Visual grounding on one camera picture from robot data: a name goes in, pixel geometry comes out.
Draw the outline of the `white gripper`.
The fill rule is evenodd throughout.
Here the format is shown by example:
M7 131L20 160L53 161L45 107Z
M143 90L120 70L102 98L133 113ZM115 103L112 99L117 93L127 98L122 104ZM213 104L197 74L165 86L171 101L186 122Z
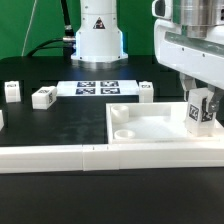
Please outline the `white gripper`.
M185 100L197 88L195 79L210 84L206 111L217 112L224 89L224 0L153 0L152 14L157 61L181 72Z

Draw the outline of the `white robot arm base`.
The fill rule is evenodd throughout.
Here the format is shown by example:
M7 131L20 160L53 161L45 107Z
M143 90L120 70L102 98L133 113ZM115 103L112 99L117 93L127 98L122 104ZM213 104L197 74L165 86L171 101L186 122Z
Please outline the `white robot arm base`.
M117 26L117 0L80 0L81 26L76 32L74 65L111 69L128 61L123 33Z

